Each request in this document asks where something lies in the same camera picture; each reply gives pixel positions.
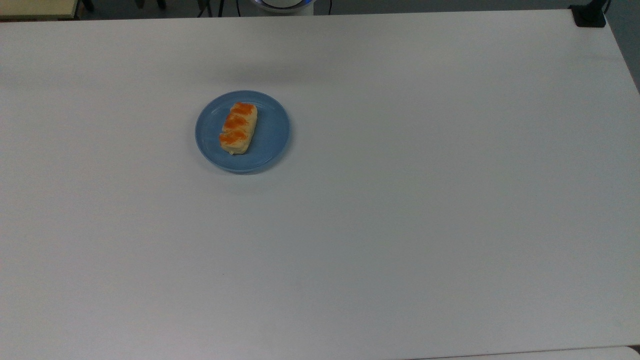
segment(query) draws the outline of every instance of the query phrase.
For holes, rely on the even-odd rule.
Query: white object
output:
[[[3,358],[640,338],[640,96],[608,26],[545,10],[0,33]],[[240,89],[292,122],[252,176],[194,140],[202,108]]]

